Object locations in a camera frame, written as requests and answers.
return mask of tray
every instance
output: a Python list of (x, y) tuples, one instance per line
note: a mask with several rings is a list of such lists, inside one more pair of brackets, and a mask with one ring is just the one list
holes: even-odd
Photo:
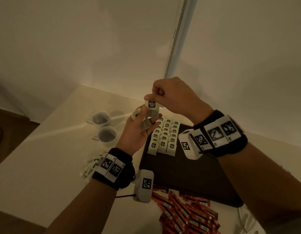
[[(191, 128), (180, 124), (179, 134)], [(177, 140), (174, 157), (162, 153), (154, 156), (147, 153), (151, 136), (146, 140), (139, 169), (153, 171), (154, 184), (236, 208), (244, 204), (217, 159), (210, 153), (204, 153), (198, 160), (190, 160), (185, 157)]]

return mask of table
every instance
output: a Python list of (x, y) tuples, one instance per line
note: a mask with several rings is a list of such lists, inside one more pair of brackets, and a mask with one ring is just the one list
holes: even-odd
[[(116, 118), (112, 126), (121, 132), (128, 115), (142, 104), (83, 85), (76, 89), (0, 164), (0, 211), (49, 226), (86, 185), (79, 172), (89, 154), (108, 151), (91, 139), (97, 130), (86, 120), (96, 111), (107, 111)], [(167, 109), (160, 112), (192, 125)], [(143, 148), (133, 156), (136, 171), (142, 152)], [(117, 195), (132, 194), (133, 188), (131, 184)], [(216, 202), (211, 208), (219, 213), (222, 234), (234, 233), (237, 209)], [(153, 201), (116, 199), (103, 233), (161, 233), (161, 213)]]

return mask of wooden floor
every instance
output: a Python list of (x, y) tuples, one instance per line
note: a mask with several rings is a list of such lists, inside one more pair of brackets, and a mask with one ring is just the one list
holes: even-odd
[[(32, 133), (39, 123), (0, 109), (0, 163)], [(0, 212), (0, 234), (40, 234), (44, 227)]]

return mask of forearm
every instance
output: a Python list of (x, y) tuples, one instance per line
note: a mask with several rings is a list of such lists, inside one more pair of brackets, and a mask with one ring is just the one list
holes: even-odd
[(116, 193), (115, 189), (92, 179), (51, 223), (45, 234), (101, 233)]
[(260, 224), (301, 213), (301, 183), (252, 144), (218, 161)]

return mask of white mug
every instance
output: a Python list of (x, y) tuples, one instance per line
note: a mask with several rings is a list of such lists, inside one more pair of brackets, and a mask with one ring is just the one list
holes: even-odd
[(108, 112), (96, 112), (93, 114), (91, 119), (87, 120), (86, 122), (96, 126), (98, 129), (101, 129), (102, 127), (110, 124), (110, 115)]
[(113, 147), (117, 142), (117, 130), (112, 126), (106, 126), (97, 135), (93, 136), (92, 139), (98, 140), (105, 147)]

